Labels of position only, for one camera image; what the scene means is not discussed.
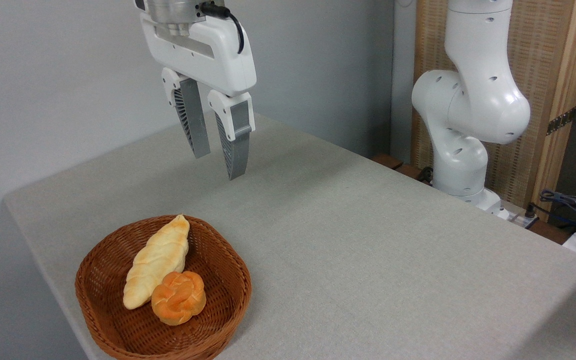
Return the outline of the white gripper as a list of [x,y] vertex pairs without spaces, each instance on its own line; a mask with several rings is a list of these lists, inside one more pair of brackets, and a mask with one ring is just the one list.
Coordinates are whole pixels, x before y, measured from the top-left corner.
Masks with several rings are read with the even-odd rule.
[[247,91],[258,80],[247,35],[243,35],[244,48],[239,54],[237,27],[230,19],[208,17],[192,23],[187,36],[171,35],[145,13],[140,20],[151,55],[165,67],[161,78],[167,100],[194,157],[211,152],[199,82],[212,88],[207,98],[215,113],[228,178],[242,176],[249,159],[250,133],[256,130]]

